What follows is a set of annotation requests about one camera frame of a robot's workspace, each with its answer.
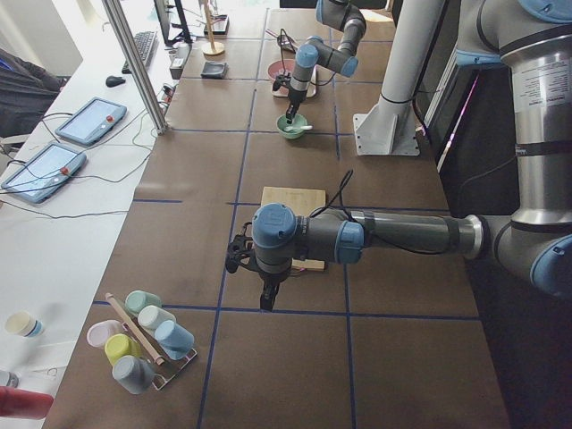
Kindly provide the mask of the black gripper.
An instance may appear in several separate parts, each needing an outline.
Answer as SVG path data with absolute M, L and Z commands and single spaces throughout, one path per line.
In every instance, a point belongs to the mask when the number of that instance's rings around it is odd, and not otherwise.
M 288 122 L 295 119 L 299 106 L 306 100 L 311 77 L 312 74 L 308 74 L 304 77 L 293 74 L 278 74 L 275 76 L 273 90 L 278 90 L 279 88 L 286 88 L 288 90 L 290 105 L 285 114 Z
M 248 227 L 251 224 L 252 222 L 244 223 L 240 233 L 229 243 L 224 266 L 228 273 L 236 273 L 239 267 L 258 273 L 264 281 L 260 295 L 260 308 L 272 311 L 281 282 L 284 282 L 290 276 L 290 265 L 276 268 L 271 272 L 257 262 L 253 238 L 247 234 Z

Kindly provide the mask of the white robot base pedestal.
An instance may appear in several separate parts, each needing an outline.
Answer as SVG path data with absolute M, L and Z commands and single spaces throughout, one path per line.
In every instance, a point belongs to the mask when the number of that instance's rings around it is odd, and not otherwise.
M 444 5 L 402 3 L 379 100 L 367 114 L 353 116 L 358 155 L 419 155 L 412 103 Z

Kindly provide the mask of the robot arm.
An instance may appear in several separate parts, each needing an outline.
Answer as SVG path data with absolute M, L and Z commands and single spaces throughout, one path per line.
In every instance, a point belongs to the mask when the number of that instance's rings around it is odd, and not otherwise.
M 380 91 L 367 114 L 353 116 L 359 156 L 415 155 L 416 93 L 433 35 L 447 1 L 402 1 L 397 31 Z M 341 31 L 339 47 L 311 37 L 296 52 L 295 69 L 276 78 L 285 87 L 289 125 L 301 119 L 314 68 L 350 77 L 366 20 L 349 1 L 317 1 L 316 19 Z M 229 243 L 225 269 L 258 273 L 262 310 L 272 311 L 292 260 L 354 264 L 369 247 L 421 255 L 459 253 L 491 259 L 512 275 L 559 299 L 571 299 L 571 1 L 460 1 L 456 63 L 479 69 L 506 66 L 511 72 L 515 154 L 504 164 L 447 189 L 453 214 L 464 214 L 462 195 L 471 181 L 516 162 L 519 207 L 512 214 L 449 216 L 348 211 L 342 190 L 309 216 L 280 203 L 261 205 Z
M 307 98 L 317 65 L 344 77 L 351 77 L 358 67 L 358 44 L 366 33 L 366 19 L 359 8 L 350 1 L 318 1 L 315 16 L 324 26 L 341 32 L 341 41 L 334 47 L 327 45 L 321 37 L 307 38 L 297 49 L 293 71 L 275 78 L 274 90 L 278 86 L 288 90 L 290 104 L 285 117 L 289 125 L 293 124 L 300 105 Z

